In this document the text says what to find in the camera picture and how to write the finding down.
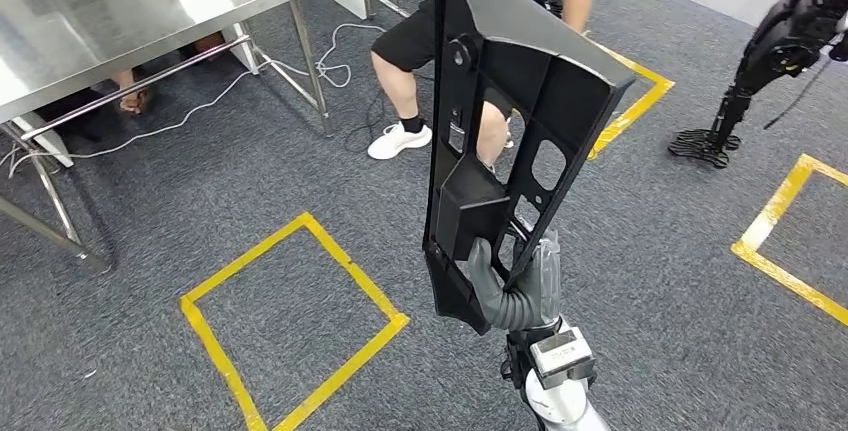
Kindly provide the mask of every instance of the humanoid robot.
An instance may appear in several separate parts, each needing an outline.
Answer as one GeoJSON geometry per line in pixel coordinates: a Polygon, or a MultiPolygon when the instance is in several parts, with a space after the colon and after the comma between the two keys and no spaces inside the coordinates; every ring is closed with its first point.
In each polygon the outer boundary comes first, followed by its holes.
{"type": "Polygon", "coordinates": [[[710,129],[683,131],[668,150],[724,168],[727,151],[739,148],[733,128],[742,121],[751,99],[767,84],[785,75],[799,76],[831,46],[835,61],[848,60],[848,0],[780,0],[754,31],[745,47],[736,77],[724,95],[710,129]]]}

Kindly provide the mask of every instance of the black wire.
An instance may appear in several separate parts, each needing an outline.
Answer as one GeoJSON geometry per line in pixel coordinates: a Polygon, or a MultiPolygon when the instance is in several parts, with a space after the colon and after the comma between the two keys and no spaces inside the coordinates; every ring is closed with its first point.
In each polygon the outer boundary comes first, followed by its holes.
{"type": "Polygon", "coordinates": [[[385,97],[383,96],[383,90],[379,90],[379,91],[377,91],[376,94],[374,94],[374,99],[371,100],[371,104],[369,104],[368,107],[365,109],[365,124],[363,124],[362,126],[357,126],[353,129],[351,129],[350,132],[347,133],[347,136],[345,136],[345,140],[344,140],[345,150],[347,150],[351,153],[357,153],[357,154],[362,153],[363,151],[367,150],[368,146],[370,146],[371,143],[374,141],[374,128],[379,127],[380,123],[382,123],[385,118],[386,118],[386,100],[385,100],[385,97]],[[375,104],[377,104],[378,99],[380,100],[380,113],[372,121],[371,120],[371,109],[374,108],[375,104]],[[368,130],[368,138],[369,139],[368,139],[368,142],[365,144],[365,146],[357,147],[357,148],[351,147],[351,144],[350,144],[351,138],[355,134],[359,133],[360,131],[364,131],[366,129],[368,130]]]}
{"type": "Polygon", "coordinates": [[[774,125],[775,123],[780,121],[781,118],[786,116],[786,114],[789,111],[794,109],[795,106],[797,106],[798,103],[801,102],[801,99],[803,99],[804,96],[807,95],[807,91],[809,91],[810,87],[819,79],[819,76],[821,76],[821,74],[824,72],[824,70],[827,69],[828,66],[830,66],[831,61],[832,60],[827,60],[824,63],[824,65],[821,68],[819,68],[819,70],[816,72],[816,74],[813,76],[813,78],[810,79],[810,81],[807,83],[807,85],[804,86],[804,89],[801,90],[801,92],[798,94],[798,97],[795,98],[795,101],[792,101],[792,104],[790,104],[786,109],[784,109],[782,113],[778,114],[776,118],[774,118],[771,121],[769,121],[768,123],[766,123],[766,125],[763,126],[763,129],[768,129],[768,128],[772,127],[772,125],[774,125]]]}

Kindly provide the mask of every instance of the mounting hole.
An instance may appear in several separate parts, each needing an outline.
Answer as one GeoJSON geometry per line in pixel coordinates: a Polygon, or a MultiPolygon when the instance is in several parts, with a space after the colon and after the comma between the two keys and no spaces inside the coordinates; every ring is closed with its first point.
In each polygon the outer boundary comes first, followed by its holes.
{"type": "Polygon", "coordinates": [[[533,177],[541,187],[553,191],[567,164],[562,151],[546,139],[539,143],[536,159],[533,160],[533,177]]]}

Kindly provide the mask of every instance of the stainless steel table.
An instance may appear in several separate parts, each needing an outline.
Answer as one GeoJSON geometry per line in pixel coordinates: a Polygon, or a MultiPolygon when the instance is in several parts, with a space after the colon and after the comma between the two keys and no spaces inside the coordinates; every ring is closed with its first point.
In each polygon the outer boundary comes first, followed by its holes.
{"type": "MultiPolygon", "coordinates": [[[[269,58],[253,42],[243,20],[289,3],[300,38],[312,93],[276,64],[282,75],[319,113],[331,135],[329,114],[315,69],[298,0],[0,0],[0,131],[29,151],[31,141],[59,124],[120,99],[194,62],[234,50],[254,74],[269,58]],[[219,30],[233,39],[180,63],[136,86],[118,91],[38,129],[19,133],[9,120],[75,91],[108,79],[219,30]]],[[[108,264],[82,247],[57,192],[49,159],[33,159],[65,228],[64,235],[0,197],[0,211],[70,250],[76,257],[105,269],[108,264]]]]}

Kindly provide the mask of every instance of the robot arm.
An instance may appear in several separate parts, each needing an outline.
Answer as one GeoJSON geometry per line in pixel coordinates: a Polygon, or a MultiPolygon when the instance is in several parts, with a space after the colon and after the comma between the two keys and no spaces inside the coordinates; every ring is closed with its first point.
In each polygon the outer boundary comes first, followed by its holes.
{"type": "Polygon", "coordinates": [[[559,315],[559,250],[548,225],[635,76],[531,0],[435,1],[440,52],[423,248],[436,312],[481,335],[492,326],[508,331],[501,373],[540,429],[606,431],[587,399],[591,350],[559,315]],[[489,89],[525,123],[506,183],[476,153],[489,89]],[[450,139],[452,124],[461,146],[450,139]],[[553,187],[533,174],[544,141],[566,161],[553,187]],[[522,198],[536,221],[516,214],[522,198]],[[510,267],[499,258],[508,235],[516,243],[510,267]]]}
{"type": "Polygon", "coordinates": [[[848,59],[846,13],[848,0],[776,3],[745,47],[734,82],[724,95],[712,127],[679,133],[669,151],[710,162],[717,168],[726,167],[726,151],[733,151],[740,144],[731,133],[742,121],[754,95],[781,76],[797,77],[819,60],[827,45],[833,46],[831,59],[848,59]]]}

